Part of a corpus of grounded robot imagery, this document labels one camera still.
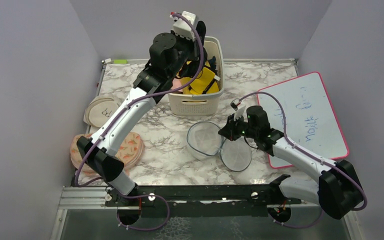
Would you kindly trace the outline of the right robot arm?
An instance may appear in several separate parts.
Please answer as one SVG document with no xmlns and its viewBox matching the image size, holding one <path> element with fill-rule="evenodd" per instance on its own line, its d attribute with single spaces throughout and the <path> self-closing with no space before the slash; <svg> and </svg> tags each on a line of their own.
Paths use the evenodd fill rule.
<svg viewBox="0 0 384 240">
<path fill-rule="evenodd" d="M 241 137 L 252 139 L 259 150 L 289 162 L 313 179 L 310 183 L 286 177 L 272 186 L 268 196 L 276 204 L 287 198 L 301 199 L 319 205 L 324 213 L 337 220 L 368 205 L 356 170 L 349 161 L 334 161 L 300 146 L 285 132 L 272 128 L 267 113 L 259 105 L 249 107 L 246 117 L 237 112 L 230 115 L 218 134 L 230 141 Z"/>
</svg>

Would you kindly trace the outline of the black bra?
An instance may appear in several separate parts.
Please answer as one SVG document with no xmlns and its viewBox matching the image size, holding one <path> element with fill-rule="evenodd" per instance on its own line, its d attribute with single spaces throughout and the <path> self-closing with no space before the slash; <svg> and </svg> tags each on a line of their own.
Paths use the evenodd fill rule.
<svg viewBox="0 0 384 240">
<path fill-rule="evenodd" d="M 204 47 L 204 42 L 202 42 L 202 46 L 203 46 L 203 65 L 205 66 L 207 60 L 208 60 L 208 53 L 207 53 L 207 50 L 205 49 Z M 179 48 L 177 49 L 178 50 L 178 53 L 180 54 L 183 49 Z M 198 67 L 199 67 L 199 63 L 200 63 L 200 60 L 199 59 L 195 59 L 195 60 L 188 60 L 186 61 L 186 63 L 183 64 L 182 68 L 180 69 L 180 71 L 176 74 L 175 78 L 176 79 L 181 79 L 181 78 L 185 78 L 185 77 L 189 77 L 189 78 L 192 78 L 197 70 L 198 70 Z"/>
</svg>

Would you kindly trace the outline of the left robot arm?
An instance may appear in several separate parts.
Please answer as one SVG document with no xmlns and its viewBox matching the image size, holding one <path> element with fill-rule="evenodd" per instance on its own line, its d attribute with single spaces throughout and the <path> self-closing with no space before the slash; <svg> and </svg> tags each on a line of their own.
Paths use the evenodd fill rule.
<svg viewBox="0 0 384 240">
<path fill-rule="evenodd" d="M 137 200 L 137 184 L 127 176 L 124 163 L 115 155 L 138 121 L 163 96 L 175 91 L 173 79 L 187 62 L 191 78 L 199 76 L 207 60 L 206 33 L 202 20 L 192 23 L 178 18 L 170 32 L 157 34 L 149 48 L 150 59 L 121 106 L 91 137 L 82 136 L 76 142 L 82 157 L 79 169 L 89 166 L 118 191 L 118 199 L 124 205 L 132 205 Z"/>
</svg>

